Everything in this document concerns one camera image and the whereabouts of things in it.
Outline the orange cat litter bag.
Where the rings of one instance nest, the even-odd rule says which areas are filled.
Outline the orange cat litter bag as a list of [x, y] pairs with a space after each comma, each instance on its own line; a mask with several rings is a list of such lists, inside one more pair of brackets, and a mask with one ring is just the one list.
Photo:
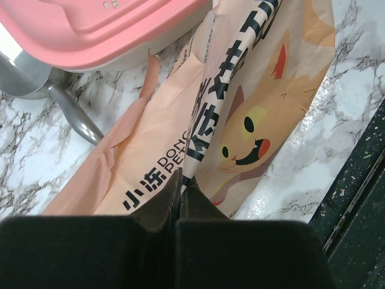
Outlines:
[[334, 57], [331, 1], [218, 1], [44, 209], [130, 214], [180, 175], [232, 217], [303, 119]]

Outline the silver metal scoop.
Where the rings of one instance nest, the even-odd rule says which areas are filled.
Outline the silver metal scoop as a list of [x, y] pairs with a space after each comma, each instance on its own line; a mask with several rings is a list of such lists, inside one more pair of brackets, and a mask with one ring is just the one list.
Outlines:
[[52, 97], [73, 130], [97, 145], [103, 134], [80, 105], [63, 89], [68, 73], [51, 67], [25, 51], [15, 55], [1, 52], [1, 91], [19, 99]]

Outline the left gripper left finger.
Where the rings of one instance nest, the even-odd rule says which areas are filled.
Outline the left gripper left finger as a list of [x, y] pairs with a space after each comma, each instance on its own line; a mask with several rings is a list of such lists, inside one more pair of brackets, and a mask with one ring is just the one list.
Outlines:
[[170, 222], [174, 215], [179, 214], [180, 189], [182, 186], [182, 169], [176, 169], [164, 187], [131, 217], [146, 231], [156, 233]]

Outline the pink litter box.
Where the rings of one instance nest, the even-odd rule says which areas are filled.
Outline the pink litter box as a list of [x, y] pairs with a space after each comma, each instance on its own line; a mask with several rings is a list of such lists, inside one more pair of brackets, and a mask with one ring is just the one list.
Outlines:
[[69, 72], [125, 70], [198, 25], [211, 1], [2, 1], [1, 23], [36, 59]]

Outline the black table front rail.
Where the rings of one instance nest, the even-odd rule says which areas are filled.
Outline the black table front rail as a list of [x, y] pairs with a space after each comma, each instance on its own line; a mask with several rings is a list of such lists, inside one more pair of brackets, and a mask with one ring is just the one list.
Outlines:
[[384, 288], [384, 104], [309, 223], [337, 288]]

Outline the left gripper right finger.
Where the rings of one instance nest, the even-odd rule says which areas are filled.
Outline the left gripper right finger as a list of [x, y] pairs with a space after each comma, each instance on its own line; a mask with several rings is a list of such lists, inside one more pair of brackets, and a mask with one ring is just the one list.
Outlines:
[[195, 177], [193, 177], [185, 191], [181, 194], [180, 219], [230, 220], [203, 194]]

